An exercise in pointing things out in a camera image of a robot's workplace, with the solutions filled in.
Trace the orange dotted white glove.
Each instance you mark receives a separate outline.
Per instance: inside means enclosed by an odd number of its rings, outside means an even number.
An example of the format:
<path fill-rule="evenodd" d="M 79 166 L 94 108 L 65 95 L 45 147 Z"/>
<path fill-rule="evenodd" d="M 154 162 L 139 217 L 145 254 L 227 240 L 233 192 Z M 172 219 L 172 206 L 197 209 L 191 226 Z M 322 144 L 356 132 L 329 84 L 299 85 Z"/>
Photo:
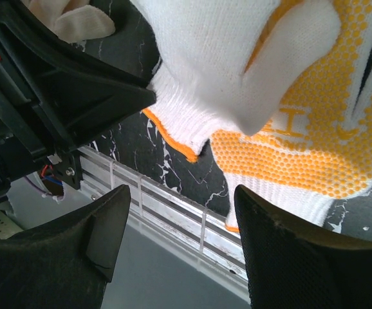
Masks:
<path fill-rule="evenodd" d="M 335 1 L 342 28 L 332 51 L 289 88 L 256 135 L 217 131 L 214 159 L 229 191 L 244 185 L 322 225 L 334 200 L 372 186 L 372 1 Z"/>

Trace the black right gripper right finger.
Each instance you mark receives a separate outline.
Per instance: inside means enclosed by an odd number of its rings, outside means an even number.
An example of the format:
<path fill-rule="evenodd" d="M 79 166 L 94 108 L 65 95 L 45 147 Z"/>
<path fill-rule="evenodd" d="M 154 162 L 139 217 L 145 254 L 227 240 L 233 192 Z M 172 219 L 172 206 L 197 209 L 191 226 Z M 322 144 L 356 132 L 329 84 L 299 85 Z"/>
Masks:
<path fill-rule="evenodd" d="M 234 191 L 252 308 L 372 308 L 372 241 Z"/>

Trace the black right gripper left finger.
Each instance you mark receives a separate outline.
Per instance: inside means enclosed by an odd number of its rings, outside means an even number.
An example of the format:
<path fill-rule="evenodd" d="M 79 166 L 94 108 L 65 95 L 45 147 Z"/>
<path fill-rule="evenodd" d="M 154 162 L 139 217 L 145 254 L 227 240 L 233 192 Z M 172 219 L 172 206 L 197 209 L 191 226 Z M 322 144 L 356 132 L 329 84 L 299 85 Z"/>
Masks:
<path fill-rule="evenodd" d="M 121 185 L 90 204 L 0 239 L 0 308 L 100 308 L 131 204 Z"/>

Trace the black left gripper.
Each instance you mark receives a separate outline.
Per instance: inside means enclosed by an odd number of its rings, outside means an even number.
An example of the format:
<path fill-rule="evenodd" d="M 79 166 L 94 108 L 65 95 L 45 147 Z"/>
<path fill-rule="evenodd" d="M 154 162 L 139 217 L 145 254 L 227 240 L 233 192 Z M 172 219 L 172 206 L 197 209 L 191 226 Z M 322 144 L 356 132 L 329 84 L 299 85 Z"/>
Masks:
<path fill-rule="evenodd" d="M 58 39 L 20 1 L 0 1 L 0 198 L 151 105 L 147 82 Z"/>

